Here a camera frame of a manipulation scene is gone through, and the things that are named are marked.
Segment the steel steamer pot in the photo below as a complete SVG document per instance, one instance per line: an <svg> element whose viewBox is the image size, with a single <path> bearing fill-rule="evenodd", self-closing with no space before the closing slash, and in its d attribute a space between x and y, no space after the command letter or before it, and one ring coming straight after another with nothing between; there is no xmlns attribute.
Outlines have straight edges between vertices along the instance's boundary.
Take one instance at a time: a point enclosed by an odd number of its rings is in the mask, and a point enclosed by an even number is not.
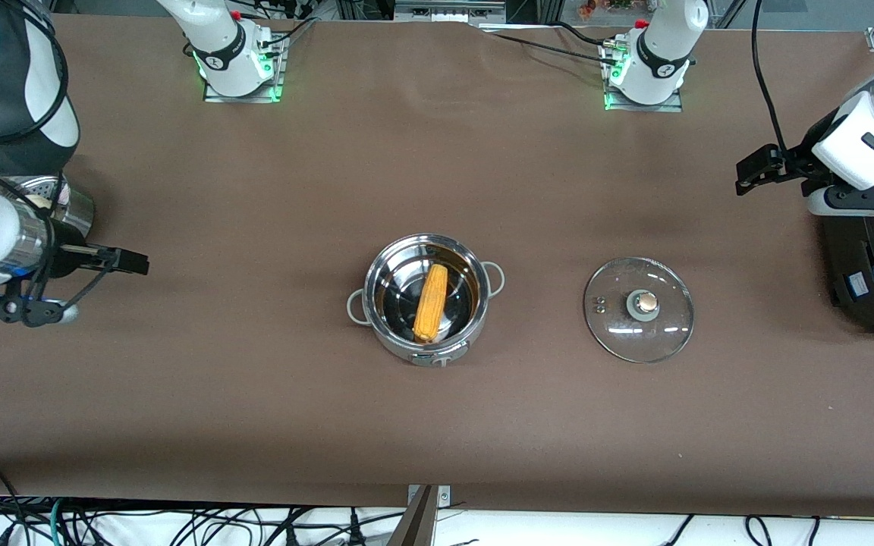
<svg viewBox="0 0 874 546"><path fill-rule="evenodd" d="M5 177L5 180L32 204L51 212L55 220L76 228L83 237L90 235L95 215L93 198L65 176Z"/></svg>

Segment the yellow corn cob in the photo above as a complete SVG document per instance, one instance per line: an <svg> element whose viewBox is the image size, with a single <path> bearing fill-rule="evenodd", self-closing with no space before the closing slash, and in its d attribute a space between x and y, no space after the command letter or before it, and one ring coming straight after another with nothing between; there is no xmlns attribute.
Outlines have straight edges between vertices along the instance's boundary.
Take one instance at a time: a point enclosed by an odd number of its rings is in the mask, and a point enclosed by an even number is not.
<svg viewBox="0 0 874 546"><path fill-rule="evenodd" d="M433 264L427 271L420 299L417 301L413 335L417 342L431 343L437 339L446 307L448 269L443 264Z"/></svg>

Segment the aluminium frame bar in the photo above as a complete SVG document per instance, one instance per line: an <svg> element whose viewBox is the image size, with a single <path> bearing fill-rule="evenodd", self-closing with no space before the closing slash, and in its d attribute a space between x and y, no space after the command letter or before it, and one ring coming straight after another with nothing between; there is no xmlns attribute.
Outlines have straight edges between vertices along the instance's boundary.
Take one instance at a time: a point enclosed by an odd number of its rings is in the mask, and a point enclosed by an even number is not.
<svg viewBox="0 0 874 546"><path fill-rule="evenodd" d="M392 20L506 24L507 4L505 0L393 0Z"/></svg>

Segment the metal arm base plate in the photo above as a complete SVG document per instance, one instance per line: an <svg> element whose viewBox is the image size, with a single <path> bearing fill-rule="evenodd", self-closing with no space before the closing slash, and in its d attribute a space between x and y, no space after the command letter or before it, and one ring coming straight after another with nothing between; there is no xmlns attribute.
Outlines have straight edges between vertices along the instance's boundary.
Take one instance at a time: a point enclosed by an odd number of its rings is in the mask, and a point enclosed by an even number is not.
<svg viewBox="0 0 874 546"><path fill-rule="evenodd" d="M267 46L254 55L254 67L263 73L260 86L246 96L223 96L204 82L203 101L207 103L271 104L281 101L288 66L288 42Z"/></svg>
<svg viewBox="0 0 874 546"><path fill-rule="evenodd" d="M610 60L602 69L604 106L608 111L645 111L646 113L680 113L680 87L690 59L678 63L646 64L628 49L601 46L602 60Z"/></svg>

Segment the aluminium post with base plate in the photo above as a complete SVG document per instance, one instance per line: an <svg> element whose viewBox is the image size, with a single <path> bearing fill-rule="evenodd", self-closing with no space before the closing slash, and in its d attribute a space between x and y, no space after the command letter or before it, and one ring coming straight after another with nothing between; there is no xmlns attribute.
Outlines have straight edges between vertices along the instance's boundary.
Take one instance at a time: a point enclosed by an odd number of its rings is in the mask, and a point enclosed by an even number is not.
<svg viewBox="0 0 874 546"><path fill-rule="evenodd" d="M433 546L438 512L451 507L450 485L410 485L408 508L386 546Z"/></svg>

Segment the glass pot lid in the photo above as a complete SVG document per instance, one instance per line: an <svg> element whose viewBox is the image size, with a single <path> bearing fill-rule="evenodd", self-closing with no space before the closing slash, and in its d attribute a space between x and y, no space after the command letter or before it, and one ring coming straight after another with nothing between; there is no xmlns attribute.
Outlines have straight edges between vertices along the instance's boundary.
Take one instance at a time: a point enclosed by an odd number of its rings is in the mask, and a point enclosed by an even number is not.
<svg viewBox="0 0 874 546"><path fill-rule="evenodd" d="M693 298L669 267L649 258L603 264L583 292L583 314L592 336L625 362L666 362L689 343Z"/></svg>

